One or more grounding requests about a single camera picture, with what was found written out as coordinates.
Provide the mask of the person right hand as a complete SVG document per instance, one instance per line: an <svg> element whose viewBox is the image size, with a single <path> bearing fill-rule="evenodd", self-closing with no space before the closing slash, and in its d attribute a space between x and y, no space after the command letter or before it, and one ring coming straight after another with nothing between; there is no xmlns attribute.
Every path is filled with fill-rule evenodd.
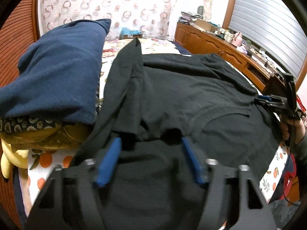
<svg viewBox="0 0 307 230"><path fill-rule="evenodd" d="M303 119L287 119L280 115L283 139L288 147L306 149L306 126Z"/></svg>

